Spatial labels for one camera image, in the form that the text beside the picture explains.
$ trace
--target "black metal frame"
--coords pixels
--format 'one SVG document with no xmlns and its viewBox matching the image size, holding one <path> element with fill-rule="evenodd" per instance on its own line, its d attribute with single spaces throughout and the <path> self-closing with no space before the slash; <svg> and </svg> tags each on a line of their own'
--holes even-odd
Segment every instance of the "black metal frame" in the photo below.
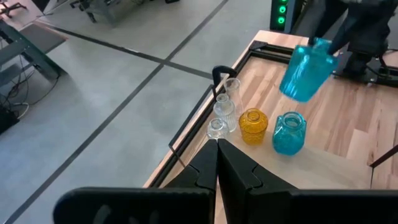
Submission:
<svg viewBox="0 0 398 224">
<path fill-rule="evenodd" d="M 200 98 L 198 103 L 195 105 L 191 113 L 189 114 L 188 118 L 185 120 L 181 128 L 177 131 L 173 139 L 169 143 L 169 148 L 173 152 L 173 155 L 168 159 L 166 164 L 162 167 L 162 169 L 159 171 L 159 173 L 156 175 L 156 177 L 153 179 L 153 181 L 150 183 L 149 187 L 160 187 L 161 183 L 164 181 L 166 178 L 167 174 L 171 171 L 171 169 L 174 167 L 174 165 L 177 163 L 178 160 L 180 160 L 180 156 L 184 153 L 185 149 L 187 146 L 191 143 L 192 139 L 195 137 L 196 133 L 198 130 L 203 126 L 211 112 L 213 111 L 213 106 L 216 101 L 216 96 L 220 93 L 224 93 L 225 89 L 223 86 L 217 91 L 216 87 L 220 84 L 221 82 L 221 74 L 222 73 L 228 73 L 229 77 L 235 78 L 239 75 L 239 73 L 242 71 L 243 67 L 245 64 L 248 62 L 248 60 L 251 57 L 257 57 L 257 58 L 263 58 L 266 60 L 271 60 L 274 62 L 279 62 L 279 63 L 284 63 L 284 64 L 289 64 L 291 56 L 293 54 L 294 49 L 288 48 L 288 47 L 281 47 L 278 45 L 272 45 L 268 44 L 265 42 L 260 42 L 260 41 L 253 41 L 253 43 L 250 45 L 248 51 L 244 54 L 242 59 L 239 61 L 237 66 L 232 69 L 229 67 L 225 66 L 217 66 L 213 69 L 213 79 L 214 79 L 214 85 L 210 85 L 207 90 L 204 92 L 203 96 Z M 206 109 L 204 112 L 200 115 L 200 117 L 195 121 L 193 124 L 192 128 L 189 130 L 187 135 L 183 138 L 182 142 L 180 145 L 174 149 L 173 145 L 175 144 L 176 140 L 178 137 L 182 134 L 183 130 L 186 128 L 187 124 L 191 121 L 197 110 L 199 109 L 200 105 L 206 100 L 206 96 L 209 94 L 210 91 L 213 91 L 213 99 L 211 102 L 207 105 Z M 391 149 L 389 152 L 387 152 L 385 155 L 381 156 L 378 160 L 373 162 L 370 166 L 372 169 L 376 168 L 378 165 L 383 163 L 385 160 L 393 156 L 395 153 L 398 152 L 398 146 L 394 147 Z"/>
</svg>

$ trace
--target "wooden table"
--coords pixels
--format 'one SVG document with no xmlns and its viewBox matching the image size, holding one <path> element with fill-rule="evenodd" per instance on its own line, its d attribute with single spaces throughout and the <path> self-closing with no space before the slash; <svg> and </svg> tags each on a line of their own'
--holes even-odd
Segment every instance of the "wooden table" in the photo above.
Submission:
<svg viewBox="0 0 398 224">
<path fill-rule="evenodd" d="M 294 48 L 305 45 L 306 37 L 278 34 L 260 30 L 253 40 Z M 398 54 L 385 57 L 388 65 L 398 63 Z M 257 163 L 300 189 L 369 189 L 397 186 L 398 162 L 395 157 L 374 170 L 368 166 L 398 144 L 398 89 L 386 86 L 366 86 L 342 78 L 329 78 L 318 93 L 306 104 L 286 98 L 279 83 L 287 66 L 281 63 L 250 58 L 238 75 L 245 110 L 259 108 L 269 118 L 266 139 L 261 146 L 248 146 L 241 139 L 239 128 L 229 141 Z M 173 148 L 204 112 L 213 96 L 209 96 L 178 137 Z M 283 156 L 272 148 L 271 137 L 278 115 L 298 111 L 307 120 L 304 148 L 294 157 Z M 206 143 L 206 128 L 214 114 L 196 133 L 181 156 L 189 161 Z M 172 155 L 170 151 L 148 179 L 148 187 Z M 170 182 L 181 170 L 176 163 L 164 179 Z M 216 203 L 216 221 L 225 223 L 221 196 Z"/>
</svg>

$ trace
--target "gray floor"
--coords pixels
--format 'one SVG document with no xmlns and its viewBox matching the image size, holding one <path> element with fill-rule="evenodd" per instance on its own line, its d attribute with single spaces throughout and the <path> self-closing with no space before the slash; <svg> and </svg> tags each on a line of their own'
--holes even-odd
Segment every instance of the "gray floor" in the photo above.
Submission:
<svg viewBox="0 0 398 224">
<path fill-rule="evenodd" d="M 67 3 L 40 20 L 167 58 L 220 3 L 183 0 L 164 4 L 156 0 L 136 7 L 124 1 L 116 11 L 123 16 L 115 28 L 100 17 L 99 23 L 92 24 Z M 268 29 L 270 6 L 271 1 L 229 0 L 172 61 L 204 72 L 215 65 L 232 65 L 256 32 Z M 32 107 L 19 124 L 0 135 L 0 222 L 6 221 L 159 66 L 68 37 L 49 56 L 69 75 L 63 76 L 54 91 Z M 209 79 L 162 67 L 15 223 L 51 223 L 56 200 L 77 187 L 142 186 L 210 83 Z M 35 75 L 29 85 L 28 101 L 34 101 L 52 83 Z"/>
</svg>

